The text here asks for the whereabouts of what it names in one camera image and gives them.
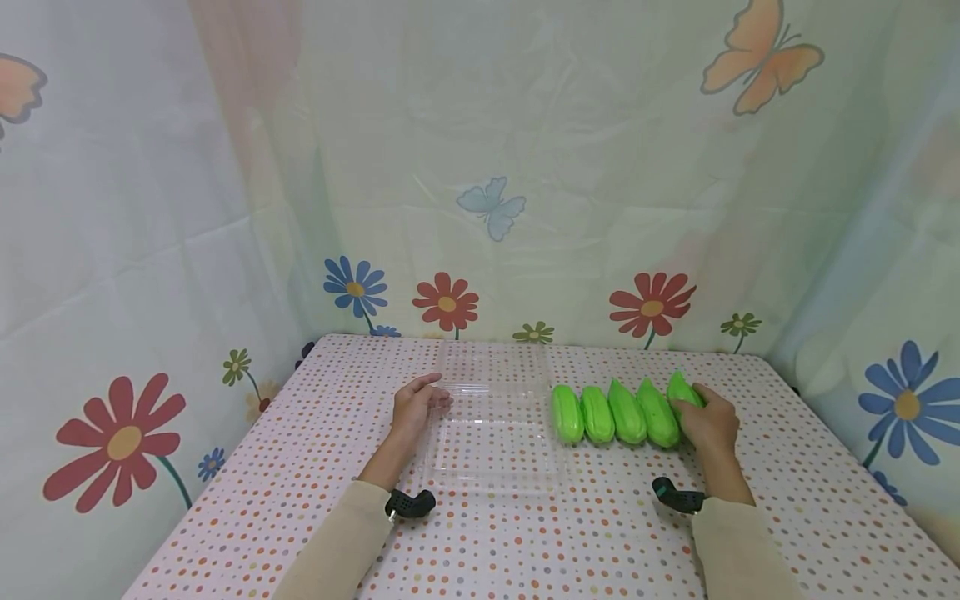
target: person's left hand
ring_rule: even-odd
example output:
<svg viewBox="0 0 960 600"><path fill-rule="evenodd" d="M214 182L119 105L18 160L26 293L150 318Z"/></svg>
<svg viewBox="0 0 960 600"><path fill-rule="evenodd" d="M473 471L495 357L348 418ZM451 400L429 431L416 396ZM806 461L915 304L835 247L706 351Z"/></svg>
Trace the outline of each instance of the person's left hand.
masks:
<svg viewBox="0 0 960 600"><path fill-rule="evenodd" d="M431 383L440 381L441 375L432 372L417 377L394 394L394 422L391 435L398 435L414 444L426 429L427 414L432 407L448 407L452 402L450 392L435 388Z"/></svg>

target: toy cucumber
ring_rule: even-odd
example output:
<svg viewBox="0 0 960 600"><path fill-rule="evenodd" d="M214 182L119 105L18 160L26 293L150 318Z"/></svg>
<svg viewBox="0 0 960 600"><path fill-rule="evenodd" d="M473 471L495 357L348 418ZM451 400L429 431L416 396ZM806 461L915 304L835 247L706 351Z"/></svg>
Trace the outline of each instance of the toy cucumber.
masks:
<svg viewBox="0 0 960 600"><path fill-rule="evenodd" d="M587 437L595 444L605 444L613 439L613 415L603 392L596 386L586 386L580 396L584 410L584 427Z"/></svg>
<svg viewBox="0 0 960 600"><path fill-rule="evenodd" d="M553 426L566 444L576 444L584 438L580 400L569 386L559 385L553 389Z"/></svg>
<svg viewBox="0 0 960 600"><path fill-rule="evenodd" d="M610 411L616 426L616 437L627 444L639 444L647 439L647 421L640 413L636 397L614 379L610 383Z"/></svg>
<svg viewBox="0 0 960 600"><path fill-rule="evenodd" d="M647 435L650 440L664 448L677 445L680 441L680 426L670 410L670 404L649 377L640 384L636 399L643 417L647 419Z"/></svg>
<svg viewBox="0 0 960 600"><path fill-rule="evenodd" d="M697 394L697 391L690 387L690 384L684 379L684 373L682 371L674 371L673 375L670 377L670 383L666 387L666 397L667 400L683 400L684 402L689 402L694 406L699 406L703 408L705 406L704 400ZM672 405L670 408L673 408L673 416L677 419L677 423L680 422L680 411L674 408Z"/></svg>

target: clear plastic container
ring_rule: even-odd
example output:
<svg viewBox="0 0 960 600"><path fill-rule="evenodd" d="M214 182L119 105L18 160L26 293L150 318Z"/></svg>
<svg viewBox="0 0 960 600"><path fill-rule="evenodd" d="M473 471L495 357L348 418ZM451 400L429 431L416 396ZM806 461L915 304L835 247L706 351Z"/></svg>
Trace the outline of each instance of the clear plastic container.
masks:
<svg viewBox="0 0 960 600"><path fill-rule="evenodd" d="M564 479L539 346L444 342L437 385L453 405L430 415L420 463L426 488L549 493Z"/></svg>

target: fabric backdrop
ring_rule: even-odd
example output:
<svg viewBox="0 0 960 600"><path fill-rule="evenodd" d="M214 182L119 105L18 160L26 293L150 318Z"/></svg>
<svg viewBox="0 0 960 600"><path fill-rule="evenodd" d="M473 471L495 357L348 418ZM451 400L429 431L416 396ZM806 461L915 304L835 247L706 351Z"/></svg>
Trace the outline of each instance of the fabric backdrop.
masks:
<svg viewBox="0 0 960 600"><path fill-rule="evenodd" d="M5 597L119 597L327 331L764 355L960 539L954 3L7 5Z"/></svg>
<svg viewBox="0 0 960 600"><path fill-rule="evenodd" d="M349 330L767 356L960 560L955 3L292 3L281 86L258 3L193 6ZM780 40L776 93L720 68Z"/></svg>
<svg viewBox="0 0 960 600"><path fill-rule="evenodd" d="M2 3L10 600L119 598L304 343L343 327L294 308L296 216L248 200L187 4L82 4Z"/></svg>

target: red flower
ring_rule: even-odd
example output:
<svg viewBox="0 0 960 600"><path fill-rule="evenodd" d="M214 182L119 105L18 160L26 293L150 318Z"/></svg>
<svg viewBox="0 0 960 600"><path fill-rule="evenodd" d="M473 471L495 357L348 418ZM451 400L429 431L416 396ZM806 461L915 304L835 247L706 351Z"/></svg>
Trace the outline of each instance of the red flower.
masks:
<svg viewBox="0 0 960 600"><path fill-rule="evenodd" d="M610 295L610 304L629 308L630 310L617 311L610 314L614 321L626 321L620 326L620 332L626 333L633 330L635 338L646 335L650 323L654 325L654 333L657 335L669 335L673 331L673 325L666 320L679 319L690 310L690 305L685 303L693 296L697 286L693 286L678 296L674 296L686 285L688 277L680 274L666 280L666 273L657 273L650 280L649 273L640 273L634 277L636 290L640 293L637 298L629 292L617 291Z"/></svg>
<svg viewBox="0 0 960 600"><path fill-rule="evenodd" d="M168 380L166 373L154 375L140 395L136 412L133 410L133 384L127 377L117 377L110 384L112 415L100 398L88 400L84 404L84 414L92 426L86 421L71 419L57 432L57 441L97 449L50 475L43 484L43 497L59 500L100 471L77 500L77 511L88 513L104 497L114 479L117 486L113 490L113 506L121 506L130 499L133 481L141 490L152 486L156 470L144 454L172 454L180 445L180 436L176 433L147 434L178 415L186 406L183 396L174 394L154 411Z"/></svg>
<svg viewBox="0 0 960 600"><path fill-rule="evenodd" d="M466 329L467 321L476 321L477 314L473 310L477 307L480 297L467 290L467 281L457 279L453 286L450 286L450 275L447 273L437 273L434 278L434 287L426 281L417 284L417 291L424 298L414 298L414 306L417 308L430 307L423 313L423 320L427 323L440 321L440 329L443 331L452 331L457 329Z"/></svg>

